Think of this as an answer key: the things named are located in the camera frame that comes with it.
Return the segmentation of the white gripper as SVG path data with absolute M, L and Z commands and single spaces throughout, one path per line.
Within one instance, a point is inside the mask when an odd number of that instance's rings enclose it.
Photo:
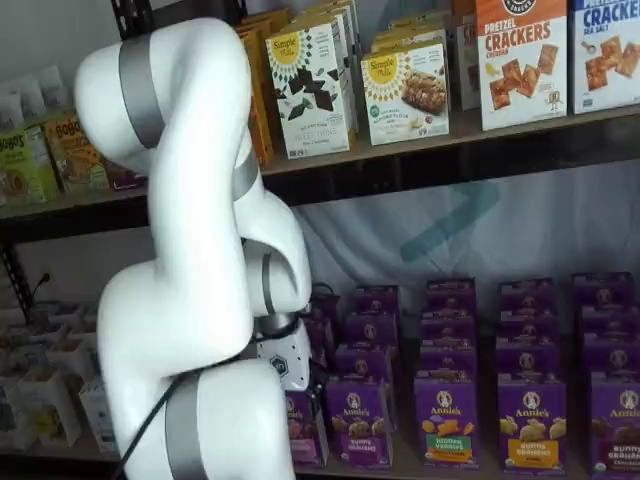
M 278 372 L 285 391 L 305 391 L 308 388 L 312 416 L 321 410 L 326 368 L 322 364 L 311 364 L 311 343 L 302 320 L 285 331 L 260 338 L 257 356 Z

